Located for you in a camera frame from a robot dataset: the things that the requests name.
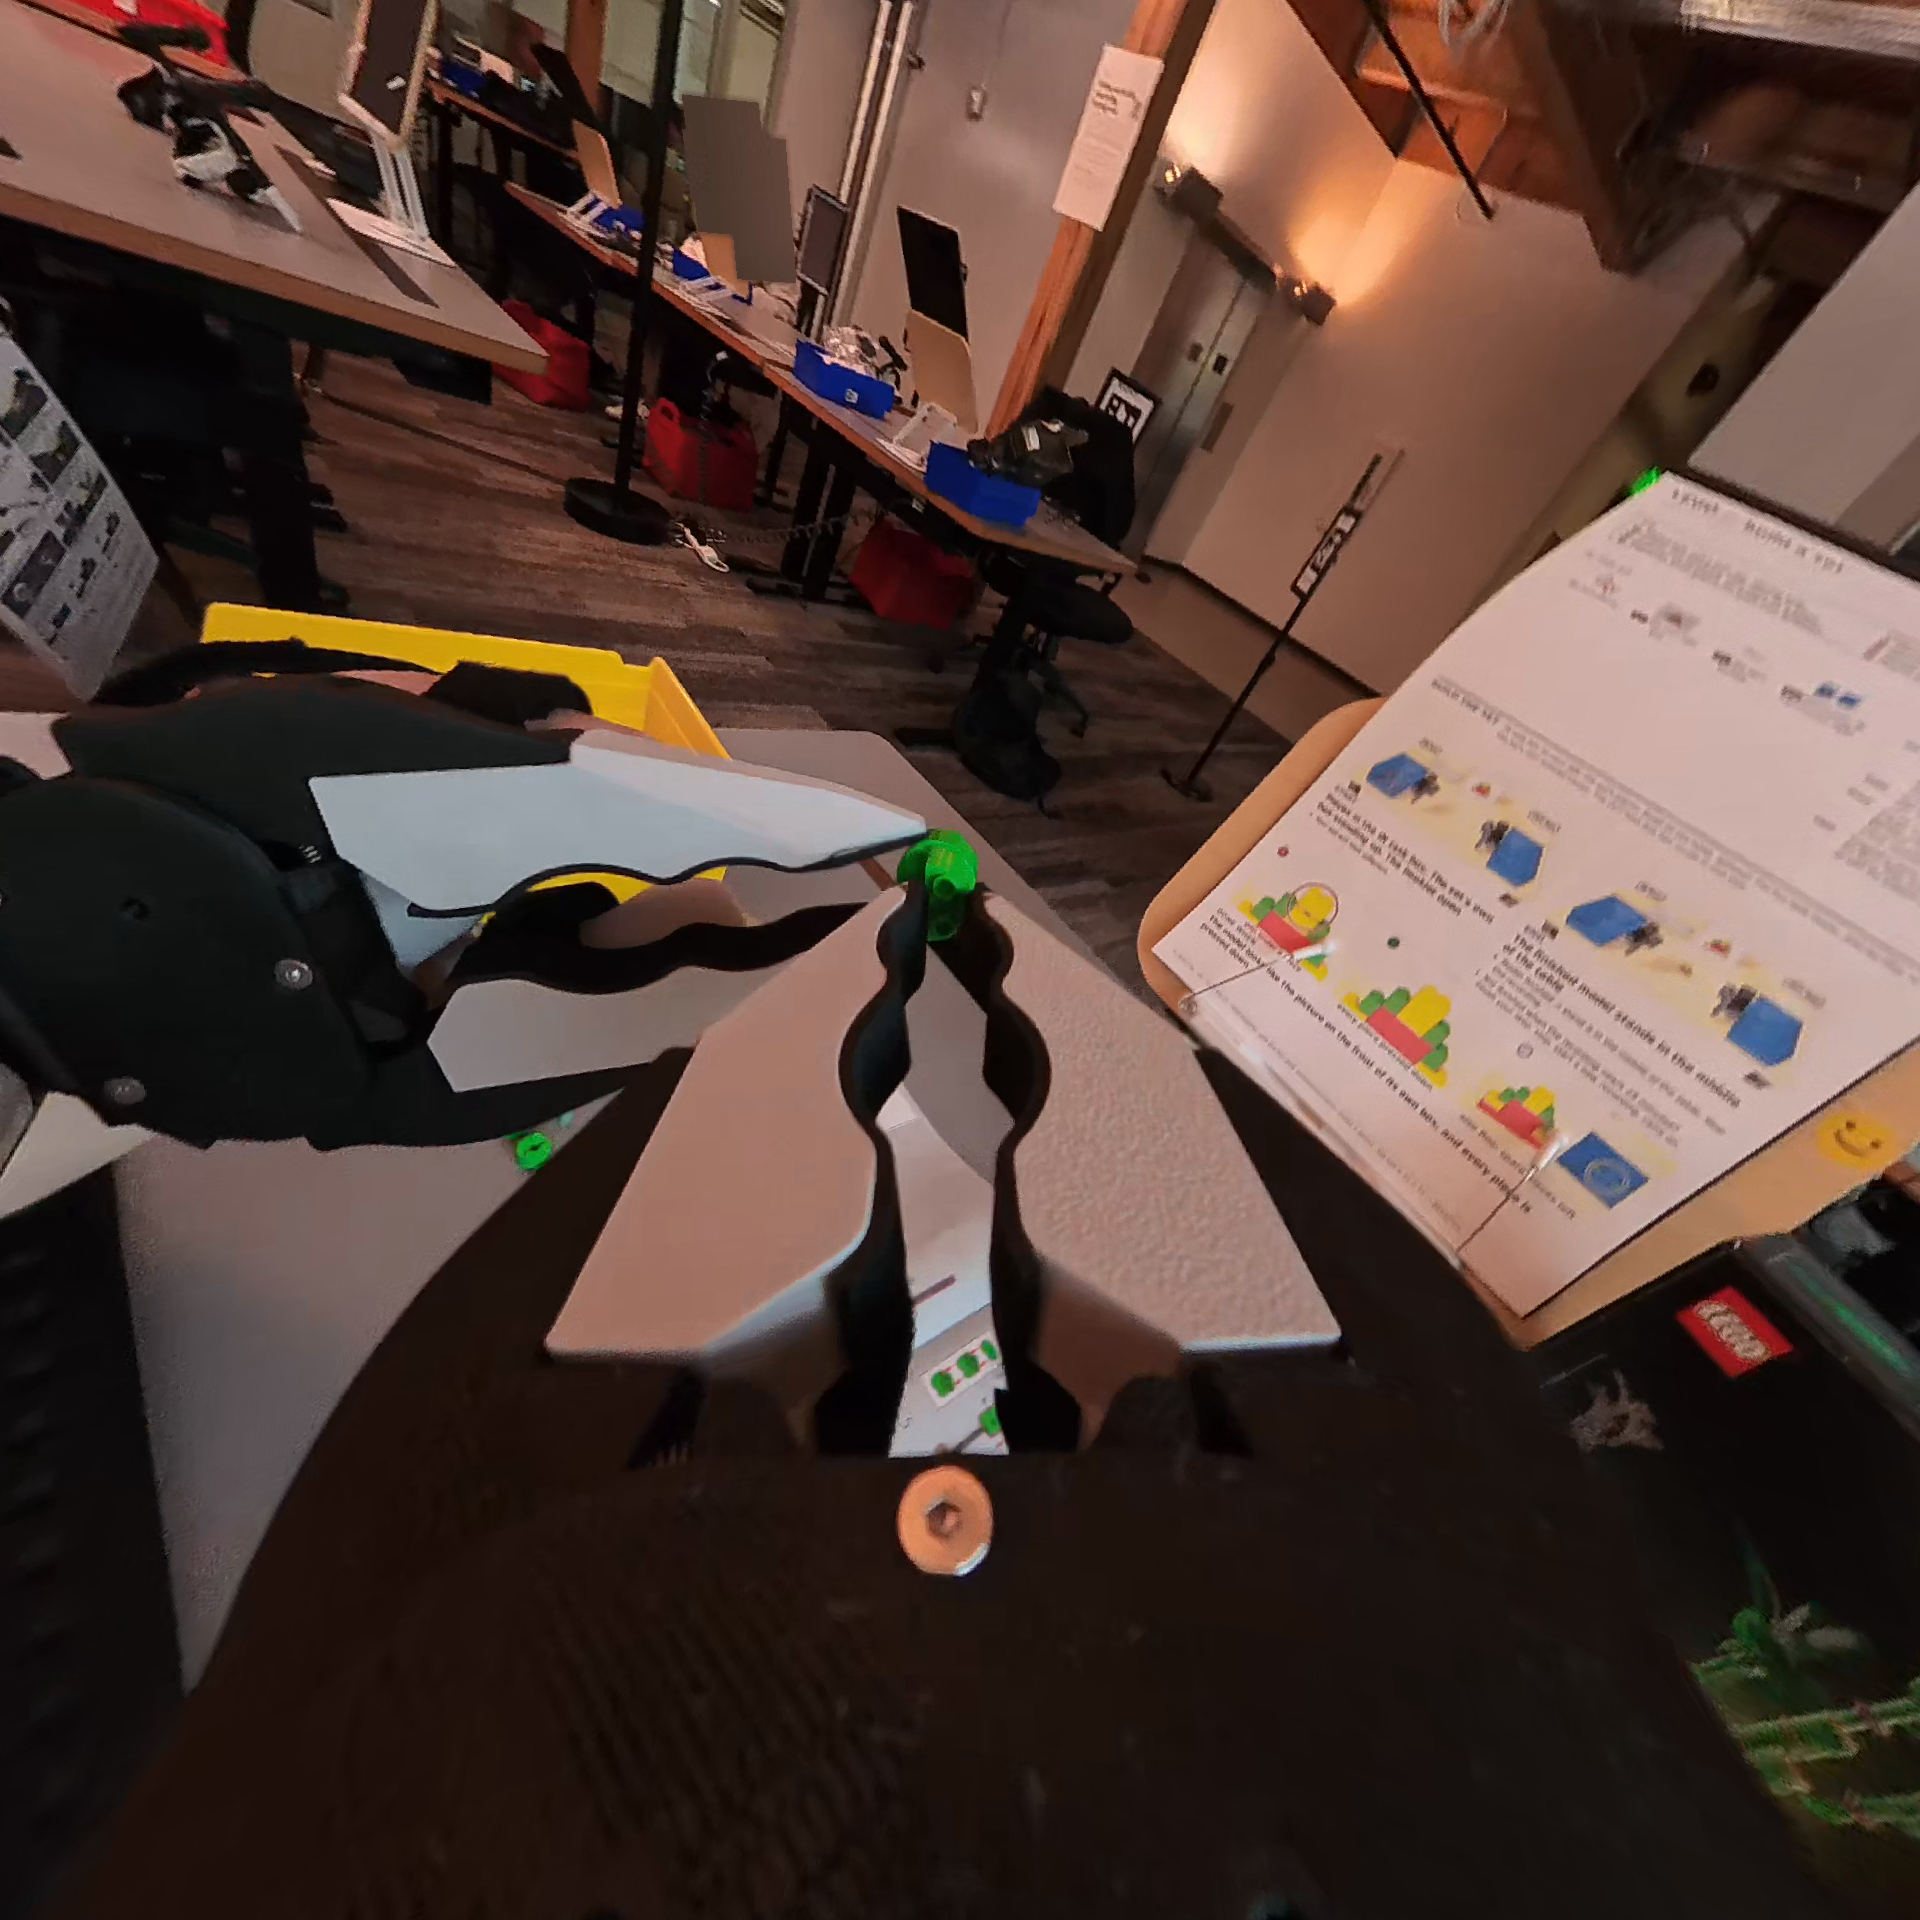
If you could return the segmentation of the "black jacket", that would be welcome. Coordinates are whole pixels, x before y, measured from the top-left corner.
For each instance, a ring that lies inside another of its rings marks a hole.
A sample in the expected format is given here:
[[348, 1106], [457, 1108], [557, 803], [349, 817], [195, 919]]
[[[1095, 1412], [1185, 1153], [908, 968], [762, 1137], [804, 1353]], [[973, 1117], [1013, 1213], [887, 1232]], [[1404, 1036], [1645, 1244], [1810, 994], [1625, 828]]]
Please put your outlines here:
[[1137, 445], [1130, 428], [1093, 402], [1043, 387], [1000, 434], [967, 443], [969, 464], [1041, 492], [1095, 540], [1117, 546], [1137, 516]]

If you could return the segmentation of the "printed instruction sheet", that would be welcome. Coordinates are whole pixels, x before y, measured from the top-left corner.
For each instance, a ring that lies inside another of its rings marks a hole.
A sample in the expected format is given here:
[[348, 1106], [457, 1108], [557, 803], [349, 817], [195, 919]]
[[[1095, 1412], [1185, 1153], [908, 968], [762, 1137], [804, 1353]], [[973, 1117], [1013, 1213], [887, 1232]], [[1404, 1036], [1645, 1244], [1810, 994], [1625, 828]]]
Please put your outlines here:
[[1476, 608], [1157, 946], [1528, 1314], [1917, 1034], [1915, 565], [1669, 475]]

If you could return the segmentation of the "black and white tool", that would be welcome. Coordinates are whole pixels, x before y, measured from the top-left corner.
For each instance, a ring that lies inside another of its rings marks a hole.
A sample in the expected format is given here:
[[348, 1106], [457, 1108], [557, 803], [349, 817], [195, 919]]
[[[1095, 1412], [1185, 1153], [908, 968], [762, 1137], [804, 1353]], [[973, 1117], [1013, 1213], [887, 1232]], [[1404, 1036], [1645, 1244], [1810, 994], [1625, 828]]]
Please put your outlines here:
[[152, 61], [148, 72], [119, 85], [116, 100], [140, 125], [172, 140], [177, 178], [191, 187], [223, 189], [299, 233], [301, 221], [293, 204], [233, 125], [233, 112], [267, 106], [269, 92], [225, 72], [209, 79], [188, 69], [180, 56], [212, 56], [212, 41], [200, 25], [124, 24], [114, 37]]

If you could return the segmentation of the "red plastic bin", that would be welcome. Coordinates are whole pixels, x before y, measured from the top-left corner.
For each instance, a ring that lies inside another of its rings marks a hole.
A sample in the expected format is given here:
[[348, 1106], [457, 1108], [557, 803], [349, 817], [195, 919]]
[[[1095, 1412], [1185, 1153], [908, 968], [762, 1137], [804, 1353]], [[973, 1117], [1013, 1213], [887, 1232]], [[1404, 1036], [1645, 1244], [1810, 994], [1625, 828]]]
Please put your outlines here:
[[543, 317], [529, 303], [509, 297], [500, 312], [545, 353], [538, 372], [495, 365], [499, 380], [546, 410], [584, 415], [593, 410], [593, 351], [562, 324]]
[[977, 572], [897, 520], [876, 520], [849, 568], [849, 585], [877, 618], [946, 631], [977, 604]]
[[652, 402], [642, 434], [642, 468], [667, 493], [721, 513], [747, 513], [760, 483], [760, 445], [735, 415], [685, 415], [669, 397]]

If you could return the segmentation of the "black pole stand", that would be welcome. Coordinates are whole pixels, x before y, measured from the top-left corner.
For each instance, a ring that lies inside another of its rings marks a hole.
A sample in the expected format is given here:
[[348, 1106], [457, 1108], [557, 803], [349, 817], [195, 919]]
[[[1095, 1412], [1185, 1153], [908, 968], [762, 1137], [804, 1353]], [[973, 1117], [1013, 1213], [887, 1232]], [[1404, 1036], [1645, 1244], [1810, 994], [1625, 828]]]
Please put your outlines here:
[[682, 29], [684, 3], [661, 3], [655, 92], [648, 109], [648, 138], [642, 143], [640, 240], [634, 253], [631, 323], [613, 479], [576, 475], [568, 480], [562, 499], [568, 516], [585, 530], [623, 545], [667, 545], [676, 528], [665, 505], [634, 489], [634, 475], [640, 464], [642, 369], [650, 328], [656, 315], [656, 248], [665, 192], [667, 121], [676, 100]]

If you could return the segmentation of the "wooden display board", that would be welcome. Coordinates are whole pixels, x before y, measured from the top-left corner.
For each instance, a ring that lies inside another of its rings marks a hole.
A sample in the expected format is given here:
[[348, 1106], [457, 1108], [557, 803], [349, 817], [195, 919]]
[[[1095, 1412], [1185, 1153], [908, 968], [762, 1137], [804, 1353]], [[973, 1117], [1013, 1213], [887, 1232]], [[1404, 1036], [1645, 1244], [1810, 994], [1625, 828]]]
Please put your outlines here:
[[[1148, 991], [1176, 1018], [1189, 1018], [1189, 991], [1157, 959], [1159, 941], [1273, 833], [1279, 819], [1348, 749], [1356, 733], [1369, 725], [1381, 707], [1384, 699], [1375, 698], [1340, 707], [1315, 722], [1226, 823], [1211, 829], [1211, 837], [1144, 912], [1137, 938], [1141, 973]], [[1908, 1164], [1908, 1155], [1917, 1141], [1917, 1048], [1908, 1048], [1903, 1057], [1867, 1074], [1858, 1088], [1839, 1095], [1792, 1127], [1787, 1137], [1769, 1143], [1756, 1160], [1729, 1173], [1707, 1191], [1692, 1196], [1679, 1211], [1609, 1256], [1583, 1280], [1564, 1287], [1536, 1312], [1514, 1312], [1465, 1267], [1458, 1269], [1458, 1275], [1515, 1349], [1525, 1353], [1541, 1349], [1597, 1312], [1669, 1280], [1682, 1264], [1739, 1241], [1795, 1232], [1813, 1213], [1869, 1184], [1850, 1169], [1832, 1164], [1817, 1151], [1817, 1117], [1832, 1108], [1873, 1114], [1900, 1129], [1907, 1153], [1884, 1173], [1897, 1173], [1915, 1183], [1915, 1165]]]

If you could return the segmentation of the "yellow plastic bin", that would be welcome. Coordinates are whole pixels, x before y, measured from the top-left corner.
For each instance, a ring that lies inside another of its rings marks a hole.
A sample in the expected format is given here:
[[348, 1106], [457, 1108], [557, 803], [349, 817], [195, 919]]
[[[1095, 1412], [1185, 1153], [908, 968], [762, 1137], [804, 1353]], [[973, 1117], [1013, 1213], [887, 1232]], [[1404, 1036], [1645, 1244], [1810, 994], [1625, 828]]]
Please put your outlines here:
[[453, 748], [474, 740], [459, 714], [431, 701], [407, 716], [400, 693], [356, 679], [362, 671], [444, 681], [472, 666], [564, 681], [560, 708], [584, 716], [576, 729], [627, 729], [669, 749], [728, 757], [665, 661], [636, 664], [608, 648], [228, 604], [207, 612], [188, 664], [212, 666], [218, 648], [236, 677], [160, 712], [154, 780], [289, 853], [338, 855], [313, 778], [392, 773], [394, 755], [420, 743], [447, 771]]

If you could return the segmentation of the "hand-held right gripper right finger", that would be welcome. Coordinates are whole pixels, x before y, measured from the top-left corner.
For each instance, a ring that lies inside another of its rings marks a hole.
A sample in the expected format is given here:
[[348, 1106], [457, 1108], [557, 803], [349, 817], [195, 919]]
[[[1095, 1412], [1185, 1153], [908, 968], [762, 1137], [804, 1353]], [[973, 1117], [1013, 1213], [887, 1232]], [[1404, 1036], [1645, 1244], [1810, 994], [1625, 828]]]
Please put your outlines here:
[[1327, 1356], [1340, 1324], [1202, 1052], [985, 889], [948, 971], [983, 1015], [996, 1412], [1015, 1455], [1095, 1443], [1139, 1380]]

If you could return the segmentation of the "long wooden-edged table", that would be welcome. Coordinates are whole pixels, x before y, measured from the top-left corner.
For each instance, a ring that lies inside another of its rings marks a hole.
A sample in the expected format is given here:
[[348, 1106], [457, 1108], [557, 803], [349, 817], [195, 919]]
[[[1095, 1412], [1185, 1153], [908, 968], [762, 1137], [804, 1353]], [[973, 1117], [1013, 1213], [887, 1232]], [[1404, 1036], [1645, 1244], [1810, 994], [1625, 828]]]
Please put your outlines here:
[[[461, 97], [459, 89], [448, 87], [435, 79], [426, 85], [426, 95], [435, 106], [437, 123], [437, 192], [440, 215], [448, 220], [451, 209], [451, 116], [461, 115], [487, 128], [497, 140], [507, 140], [529, 154], [543, 154], [560, 160], [560, 149], [516, 125], [509, 116], [500, 116], [489, 106]], [[551, 202], [530, 187], [506, 181], [500, 192], [523, 209], [523, 215], [539, 220], [543, 229], [564, 237], [578, 253], [587, 257], [596, 272], [611, 272], [615, 283], [627, 293], [636, 279], [636, 257], [623, 253], [617, 248], [607, 248], [602, 236], [589, 226], [575, 221], [568, 209]], [[794, 440], [803, 440], [810, 449], [808, 468], [803, 473], [804, 487], [797, 492], [797, 520], [787, 525], [787, 554], [778, 580], [797, 597], [823, 597], [833, 585], [833, 569], [836, 561], [836, 545], [828, 546], [828, 536], [851, 516], [851, 501], [858, 493], [873, 496], [883, 507], [899, 507], [908, 499], [919, 513], [930, 513], [938, 522], [948, 525], [956, 538], [971, 545], [1002, 546], [1018, 554], [1057, 561], [1074, 569], [1095, 573], [1106, 580], [1117, 580], [1131, 572], [1133, 565], [1114, 546], [1098, 541], [1084, 525], [1063, 516], [1047, 504], [1037, 504], [1026, 524], [1013, 525], [996, 520], [983, 520], [969, 513], [965, 501], [953, 501], [929, 487], [924, 468], [899, 457], [900, 449], [890, 441], [884, 425], [861, 416], [858, 410], [840, 404], [811, 392], [794, 376], [794, 345], [788, 337], [794, 329], [771, 335], [740, 331], [729, 323], [728, 309], [735, 306], [740, 317], [752, 317], [756, 324], [765, 321], [771, 328], [778, 315], [765, 306], [747, 309], [729, 297], [723, 303], [689, 295], [689, 283], [673, 272], [655, 276], [655, 297], [667, 314], [685, 324], [698, 328], [714, 339], [721, 353], [732, 353], [746, 365], [763, 378], [783, 397], [783, 425]], [[840, 501], [840, 505], [821, 507], [813, 514], [810, 501]]]

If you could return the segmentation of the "black sign stand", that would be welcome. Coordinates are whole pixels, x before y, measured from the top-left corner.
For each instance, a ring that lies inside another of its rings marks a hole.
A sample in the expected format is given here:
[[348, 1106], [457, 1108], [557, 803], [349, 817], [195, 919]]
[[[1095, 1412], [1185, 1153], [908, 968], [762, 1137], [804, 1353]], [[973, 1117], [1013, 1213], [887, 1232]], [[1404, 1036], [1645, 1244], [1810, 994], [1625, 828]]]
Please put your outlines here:
[[1402, 468], [1405, 459], [1404, 445], [1387, 445], [1377, 443], [1368, 464], [1360, 468], [1352, 492], [1337, 505], [1323, 530], [1313, 545], [1305, 563], [1295, 573], [1290, 585], [1291, 592], [1291, 608], [1283, 624], [1273, 631], [1268, 644], [1265, 648], [1259, 661], [1248, 672], [1247, 681], [1233, 696], [1228, 712], [1224, 712], [1219, 725], [1213, 728], [1207, 743], [1192, 757], [1185, 769], [1167, 767], [1162, 769], [1163, 781], [1170, 786], [1172, 793], [1189, 803], [1211, 803], [1211, 786], [1209, 786], [1209, 767], [1220, 745], [1228, 740], [1228, 733], [1241, 717], [1241, 714], [1252, 701], [1252, 696], [1271, 672], [1271, 667], [1287, 653], [1301, 652], [1298, 642], [1298, 627], [1305, 611], [1313, 605], [1313, 599], [1323, 591], [1329, 576], [1341, 563], [1347, 549], [1362, 528], [1369, 511], [1377, 505], [1379, 496], [1391, 484], [1392, 475]]

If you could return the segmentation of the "grey panel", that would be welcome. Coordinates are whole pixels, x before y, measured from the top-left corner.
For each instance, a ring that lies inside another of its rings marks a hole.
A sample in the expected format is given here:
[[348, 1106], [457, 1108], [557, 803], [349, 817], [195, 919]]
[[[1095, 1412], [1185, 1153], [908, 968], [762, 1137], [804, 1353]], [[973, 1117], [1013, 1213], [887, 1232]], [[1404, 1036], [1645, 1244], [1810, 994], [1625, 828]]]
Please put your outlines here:
[[787, 145], [755, 100], [698, 95], [684, 104], [684, 162], [695, 232], [732, 248], [728, 279], [788, 283], [797, 244]]

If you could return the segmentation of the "black toy set box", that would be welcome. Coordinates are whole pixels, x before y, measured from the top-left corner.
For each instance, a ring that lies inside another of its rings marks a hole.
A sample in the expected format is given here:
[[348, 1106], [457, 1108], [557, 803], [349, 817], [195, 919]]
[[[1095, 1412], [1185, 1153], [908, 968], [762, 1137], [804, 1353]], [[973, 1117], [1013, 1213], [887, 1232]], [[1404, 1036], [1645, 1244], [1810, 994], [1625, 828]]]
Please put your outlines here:
[[1535, 1356], [1649, 1604], [1844, 1915], [1917, 1915], [1915, 1170]]

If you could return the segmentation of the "blue plastic bin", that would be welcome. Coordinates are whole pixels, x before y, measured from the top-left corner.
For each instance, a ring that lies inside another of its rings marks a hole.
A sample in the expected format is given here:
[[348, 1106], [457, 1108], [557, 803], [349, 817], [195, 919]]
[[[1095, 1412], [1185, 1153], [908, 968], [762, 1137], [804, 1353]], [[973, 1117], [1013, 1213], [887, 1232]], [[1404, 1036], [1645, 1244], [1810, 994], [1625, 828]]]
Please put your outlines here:
[[796, 341], [792, 372], [804, 394], [865, 418], [883, 421], [897, 410], [893, 381], [859, 363], [836, 360], [811, 341]]
[[1043, 504], [1041, 487], [983, 472], [971, 463], [967, 445], [946, 441], [929, 445], [924, 484], [946, 507], [1004, 530], [1026, 528]]

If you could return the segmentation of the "white paper notice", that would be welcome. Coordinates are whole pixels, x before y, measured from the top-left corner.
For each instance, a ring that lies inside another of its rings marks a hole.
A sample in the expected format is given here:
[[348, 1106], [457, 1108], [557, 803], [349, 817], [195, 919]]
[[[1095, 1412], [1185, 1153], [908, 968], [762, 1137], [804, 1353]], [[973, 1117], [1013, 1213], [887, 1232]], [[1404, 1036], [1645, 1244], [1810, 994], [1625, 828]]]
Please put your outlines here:
[[1163, 59], [1157, 56], [1117, 44], [1099, 51], [1052, 202], [1058, 217], [1093, 233], [1104, 232], [1162, 74]]

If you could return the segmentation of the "open instruction booklet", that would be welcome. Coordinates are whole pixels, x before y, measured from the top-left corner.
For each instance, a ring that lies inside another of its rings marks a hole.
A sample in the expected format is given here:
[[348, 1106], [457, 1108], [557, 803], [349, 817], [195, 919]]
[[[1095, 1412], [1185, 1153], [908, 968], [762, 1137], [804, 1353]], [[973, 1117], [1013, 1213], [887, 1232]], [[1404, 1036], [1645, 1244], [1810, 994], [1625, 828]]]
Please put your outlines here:
[[992, 1316], [992, 1187], [900, 1088], [880, 1108], [897, 1164], [915, 1341], [892, 1457], [1007, 1457]]

